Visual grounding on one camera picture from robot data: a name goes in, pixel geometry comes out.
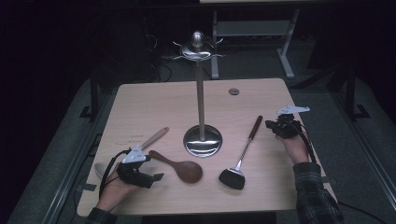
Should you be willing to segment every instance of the shirt sleeve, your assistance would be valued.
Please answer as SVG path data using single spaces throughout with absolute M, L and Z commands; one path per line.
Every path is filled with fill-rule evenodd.
M 99 208 L 94 207 L 87 217 L 86 224 L 114 224 L 117 221 L 117 217 L 103 211 Z
M 320 166 L 312 162 L 302 162 L 295 164 L 293 171 L 300 224 L 344 223 L 337 202 L 323 187 Z

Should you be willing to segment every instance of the brown wooden spoon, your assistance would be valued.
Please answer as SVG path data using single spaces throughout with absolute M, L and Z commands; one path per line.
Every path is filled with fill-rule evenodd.
M 151 150 L 148 154 L 154 159 L 171 165 L 175 169 L 178 177 L 188 184 L 196 183 L 202 178 L 202 167 L 194 161 L 170 161 L 155 150 Z

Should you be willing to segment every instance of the spatula handle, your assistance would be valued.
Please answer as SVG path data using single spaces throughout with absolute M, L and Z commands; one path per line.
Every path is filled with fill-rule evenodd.
M 259 117 L 257 118 L 257 120 L 256 120 L 256 123 L 255 123 L 254 126 L 253 126 L 253 129 L 251 130 L 250 135 L 248 136 L 248 138 L 249 138 L 250 140 L 253 140 L 254 135 L 256 135 L 256 132 L 257 132 L 257 130 L 259 129 L 261 123 L 262 123 L 262 116 L 259 116 Z
M 162 128 L 161 130 L 159 130 L 157 133 L 155 133 L 154 135 L 152 135 L 145 143 L 142 144 L 142 150 L 145 149 L 146 147 L 148 147 L 149 145 L 153 144 L 155 141 L 157 141 L 158 139 L 160 139 L 162 136 L 164 136 L 167 132 L 169 131 L 169 128 Z

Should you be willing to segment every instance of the plaid sleeve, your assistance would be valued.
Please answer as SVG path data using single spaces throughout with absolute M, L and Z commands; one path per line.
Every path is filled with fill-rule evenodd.
M 312 162 L 302 162 L 294 165 L 293 171 L 300 224 L 344 223 L 337 202 L 323 187 L 320 166 Z

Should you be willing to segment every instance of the spatula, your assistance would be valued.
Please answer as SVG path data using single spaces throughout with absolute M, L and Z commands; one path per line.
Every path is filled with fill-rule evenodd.
M 228 168 L 223 172 L 221 172 L 219 176 L 219 181 L 221 181 L 221 183 L 223 183 L 224 185 L 232 189 L 244 188 L 246 180 L 244 174 L 242 174 L 241 172 L 242 159 L 244 159 L 245 153 L 248 150 L 248 145 L 253 140 L 254 135 L 256 135 L 256 132 L 259 129 L 261 123 L 262 123 L 262 116 L 259 116 L 256 120 L 256 123 L 253 126 L 253 129 L 251 130 L 250 135 L 248 136 L 247 145 L 245 146 L 244 152 L 242 153 L 242 156 L 239 159 L 239 162 L 235 166 L 235 168 Z

